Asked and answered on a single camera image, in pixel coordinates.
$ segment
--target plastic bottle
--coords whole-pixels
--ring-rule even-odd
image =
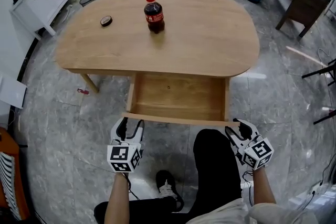
[[[162,6],[156,0],[147,0],[145,15],[150,31],[158,34],[164,30]]]

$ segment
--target oval table top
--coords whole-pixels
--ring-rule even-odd
[[[148,29],[146,0],[96,0],[66,26],[56,60],[75,73],[145,71],[232,77],[254,65],[259,39],[234,0],[157,0],[165,30]],[[111,25],[100,20],[110,15]]]

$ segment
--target person's foot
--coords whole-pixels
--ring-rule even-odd
[[[175,179],[172,174],[165,170],[158,171],[156,174],[156,186],[161,198],[172,197],[176,200],[176,211],[174,212],[180,212],[184,202],[176,191]]]

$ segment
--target marble floor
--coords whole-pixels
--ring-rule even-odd
[[[333,120],[312,122],[336,107],[336,86],[327,87],[328,77],[301,78],[321,66],[298,52],[317,61],[321,57],[324,63],[334,59],[336,23],[322,15],[297,40],[290,22],[275,30],[282,14],[277,0],[258,5],[235,1],[255,23],[260,55],[255,66],[231,80],[230,115],[251,121],[269,138],[275,149],[266,168],[271,187],[279,204],[293,208],[291,201],[299,206],[307,198],[305,191],[321,180],[334,152]],[[55,62],[57,40],[81,9],[79,0],[70,2],[73,7],[65,22],[64,9],[54,23],[56,36],[45,32],[34,50],[23,79],[28,86],[24,108],[15,121],[16,139],[28,144],[24,154],[31,197],[48,224],[95,222],[93,209],[108,199],[114,177],[106,162],[110,130],[125,110],[130,84],[126,77],[92,76],[100,93],[77,93],[78,88],[87,88],[85,82]],[[145,124],[144,156],[130,176],[132,190],[141,199],[157,197],[155,174],[167,169],[176,178],[187,212],[197,192],[192,147],[204,126]],[[239,165],[241,173],[246,169]],[[320,220],[334,209],[334,192],[328,193],[328,202],[316,197],[308,207]],[[246,188],[243,197],[248,198]]]

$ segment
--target open drawer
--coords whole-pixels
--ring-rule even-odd
[[[122,116],[179,124],[239,126],[228,121],[229,78],[136,73]]]

